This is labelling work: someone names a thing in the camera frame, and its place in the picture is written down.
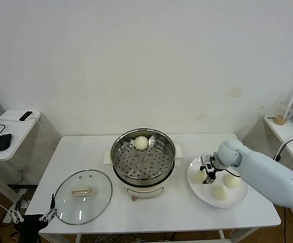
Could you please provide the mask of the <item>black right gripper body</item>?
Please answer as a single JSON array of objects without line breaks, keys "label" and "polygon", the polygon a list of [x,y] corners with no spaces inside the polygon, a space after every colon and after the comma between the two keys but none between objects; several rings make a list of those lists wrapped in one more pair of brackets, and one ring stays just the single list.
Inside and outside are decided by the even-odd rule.
[{"label": "black right gripper body", "polygon": [[215,169],[215,171],[222,171],[222,163],[217,153],[214,153],[210,156],[210,162],[213,168]]}]

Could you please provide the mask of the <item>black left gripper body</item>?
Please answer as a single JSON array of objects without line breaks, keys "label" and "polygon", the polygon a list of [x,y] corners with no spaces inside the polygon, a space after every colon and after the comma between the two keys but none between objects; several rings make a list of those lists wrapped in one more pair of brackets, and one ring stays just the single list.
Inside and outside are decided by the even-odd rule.
[{"label": "black left gripper body", "polygon": [[23,222],[19,225],[19,242],[34,243],[38,242],[39,231],[48,225],[44,219],[40,220],[43,214],[24,215]]}]

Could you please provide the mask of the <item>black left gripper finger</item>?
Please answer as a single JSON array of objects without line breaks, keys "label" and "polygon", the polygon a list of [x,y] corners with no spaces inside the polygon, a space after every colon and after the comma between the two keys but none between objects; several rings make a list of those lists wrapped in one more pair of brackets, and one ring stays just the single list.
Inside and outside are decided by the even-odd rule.
[{"label": "black left gripper finger", "polygon": [[13,223],[21,223],[24,221],[20,213],[23,203],[24,203],[23,196],[20,196],[20,199],[10,207],[9,216],[12,219]]},{"label": "black left gripper finger", "polygon": [[50,222],[57,214],[57,208],[55,206],[55,195],[52,194],[50,208],[48,211],[39,218],[40,221]]}]

